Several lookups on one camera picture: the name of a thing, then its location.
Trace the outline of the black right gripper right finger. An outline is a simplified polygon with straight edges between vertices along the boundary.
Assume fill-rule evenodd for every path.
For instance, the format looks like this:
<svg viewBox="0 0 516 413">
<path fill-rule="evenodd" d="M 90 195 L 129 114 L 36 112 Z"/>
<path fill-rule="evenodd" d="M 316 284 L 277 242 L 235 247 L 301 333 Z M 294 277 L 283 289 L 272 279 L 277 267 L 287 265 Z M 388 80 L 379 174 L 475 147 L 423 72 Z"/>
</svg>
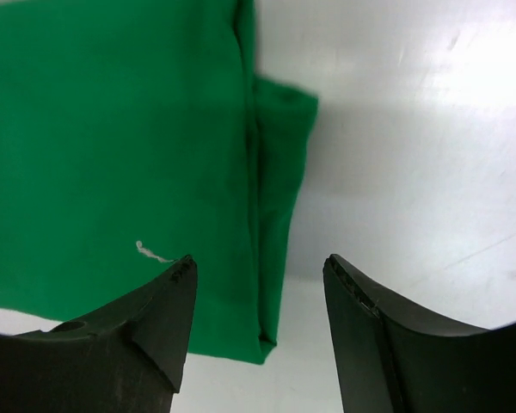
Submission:
<svg viewBox="0 0 516 413">
<path fill-rule="evenodd" d="M 323 285 L 346 412 L 516 412 L 516 322 L 459 322 L 338 255 Z"/>
</svg>

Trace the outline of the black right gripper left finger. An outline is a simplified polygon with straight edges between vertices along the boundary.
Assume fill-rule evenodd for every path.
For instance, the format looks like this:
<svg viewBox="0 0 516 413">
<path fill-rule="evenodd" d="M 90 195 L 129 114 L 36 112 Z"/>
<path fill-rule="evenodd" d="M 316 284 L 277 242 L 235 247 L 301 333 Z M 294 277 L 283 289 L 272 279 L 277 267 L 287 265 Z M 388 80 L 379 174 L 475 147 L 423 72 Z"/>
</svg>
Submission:
<svg viewBox="0 0 516 413">
<path fill-rule="evenodd" d="M 0 412 L 168 412 L 197 292 L 191 256 L 47 332 L 0 334 Z"/>
</svg>

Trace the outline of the green t shirt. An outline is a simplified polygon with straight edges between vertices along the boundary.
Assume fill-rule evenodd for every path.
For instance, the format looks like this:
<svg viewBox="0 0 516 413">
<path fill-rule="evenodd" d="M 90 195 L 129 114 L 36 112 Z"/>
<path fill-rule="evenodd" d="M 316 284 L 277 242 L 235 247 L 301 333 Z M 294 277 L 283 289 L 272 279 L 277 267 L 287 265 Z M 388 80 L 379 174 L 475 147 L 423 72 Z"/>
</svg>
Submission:
<svg viewBox="0 0 516 413">
<path fill-rule="evenodd" d="M 0 307 L 68 320 L 189 255 L 189 351 L 265 361 L 318 100 L 255 31 L 251 1 L 0 4 Z"/>
</svg>

